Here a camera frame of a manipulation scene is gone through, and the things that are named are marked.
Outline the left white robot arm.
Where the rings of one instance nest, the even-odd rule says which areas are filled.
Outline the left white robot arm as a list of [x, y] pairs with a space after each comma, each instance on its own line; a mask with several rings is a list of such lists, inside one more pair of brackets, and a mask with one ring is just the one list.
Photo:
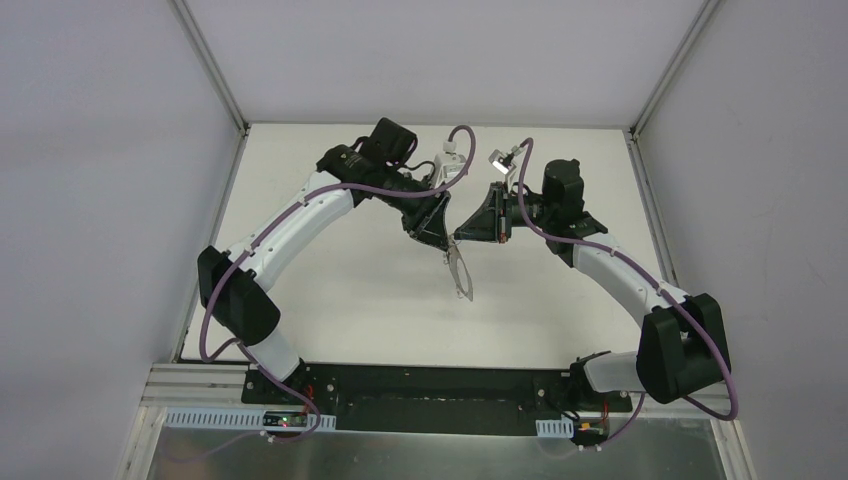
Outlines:
[[382, 118], [368, 136], [340, 144], [317, 161], [297, 195], [253, 232], [230, 247], [206, 247], [198, 256], [200, 337], [211, 322], [228, 330], [246, 357], [269, 374], [266, 389], [281, 404], [297, 402], [305, 378], [300, 355], [281, 327], [281, 311], [269, 292], [290, 263], [333, 222], [376, 198], [401, 215], [415, 241], [442, 252], [451, 242], [445, 213], [449, 188], [467, 172], [472, 154], [458, 152], [448, 136], [421, 179], [404, 172], [417, 135]]

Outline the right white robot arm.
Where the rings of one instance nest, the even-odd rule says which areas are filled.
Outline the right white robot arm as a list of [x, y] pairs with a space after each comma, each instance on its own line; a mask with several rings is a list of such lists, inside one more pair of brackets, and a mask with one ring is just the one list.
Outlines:
[[638, 348], [593, 354], [567, 384], [569, 400], [595, 408], [616, 390], [644, 392], [662, 404], [723, 381], [731, 371], [723, 316], [708, 294], [665, 284], [630, 257], [584, 207], [578, 160], [556, 159], [535, 193], [494, 182], [485, 202], [453, 233], [459, 241], [504, 243], [519, 227], [536, 227], [548, 250], [593, 280], [640, 329]]

